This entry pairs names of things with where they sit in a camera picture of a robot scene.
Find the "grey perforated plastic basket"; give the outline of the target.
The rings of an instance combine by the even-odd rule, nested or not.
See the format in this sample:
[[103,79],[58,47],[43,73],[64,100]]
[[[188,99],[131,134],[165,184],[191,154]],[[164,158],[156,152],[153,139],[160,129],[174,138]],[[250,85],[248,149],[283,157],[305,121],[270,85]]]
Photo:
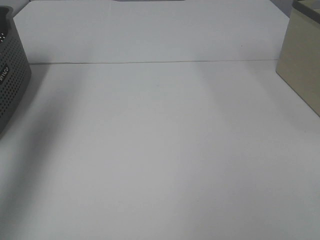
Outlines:
[[32,76],[13,8],[0,7],[0,131],[3,132],[19,106]]

